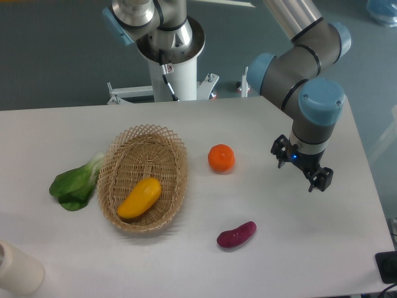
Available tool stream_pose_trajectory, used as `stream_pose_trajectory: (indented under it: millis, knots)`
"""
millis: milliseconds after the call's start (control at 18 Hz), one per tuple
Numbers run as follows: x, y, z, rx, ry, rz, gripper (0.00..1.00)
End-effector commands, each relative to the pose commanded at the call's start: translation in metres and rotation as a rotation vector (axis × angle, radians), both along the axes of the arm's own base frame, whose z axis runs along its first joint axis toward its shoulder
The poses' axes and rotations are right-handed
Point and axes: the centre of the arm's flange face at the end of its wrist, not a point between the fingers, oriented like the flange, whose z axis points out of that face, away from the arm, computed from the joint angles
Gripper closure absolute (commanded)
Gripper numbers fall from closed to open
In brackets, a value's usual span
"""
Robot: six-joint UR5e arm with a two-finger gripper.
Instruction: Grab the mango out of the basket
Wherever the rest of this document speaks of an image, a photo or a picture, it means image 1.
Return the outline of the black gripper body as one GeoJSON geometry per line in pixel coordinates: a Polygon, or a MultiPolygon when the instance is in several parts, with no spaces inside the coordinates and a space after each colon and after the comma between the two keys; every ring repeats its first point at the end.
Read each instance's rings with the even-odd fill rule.
{"type": "Polygon", "coordinates": [[[314,176],[320,169],[323,152],[317,154],[304,154],[298,151],[298,145],[289,145],[287,148],[288,161],[300,169],[307,177],[314,176]]]}

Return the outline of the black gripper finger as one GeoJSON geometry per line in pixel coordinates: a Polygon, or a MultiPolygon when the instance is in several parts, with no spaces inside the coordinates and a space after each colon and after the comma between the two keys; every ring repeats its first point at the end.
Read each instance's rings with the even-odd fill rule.
{"type": "Polygon", "coordinates": [[[270,152],[274,155],[278,161],[277,167],[281,168],[286,162],[288,162],[288,139],[285,135],[280,135],[272,145],[270,152]]]}
{"type": "Polygon", "coordinates": [[[327,167],[319,167],[313,173],[309,173],[307,177],[310,182],[308,191],[311,192],[312,190],[317,189],[324,192],[331,185],[333,174],[334,171],[327,167]]]}

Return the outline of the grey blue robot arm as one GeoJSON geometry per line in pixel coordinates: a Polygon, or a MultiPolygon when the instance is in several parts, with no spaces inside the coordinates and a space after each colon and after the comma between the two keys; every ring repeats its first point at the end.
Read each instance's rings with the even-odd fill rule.
{"type": "MultiPolygon", "coordinates": [[[[320,165],[346,99],[341,86],[320,77],[351,46],[348,29],[328,24],[312,1],[267,1],[266,6],[293,43],[281,56],[263,53],[249,66],[248,85],[292,121],[289,136],[274,141],[279,165],[292,163],[324,191],[333,171],[320,165]]],[[[102,15],[124,44],[134,43],[149,65],[156,101],[199,97],[197,57],[205,45],[202,26],[187,14],[185,1],[112,1],[102,15]]]]}

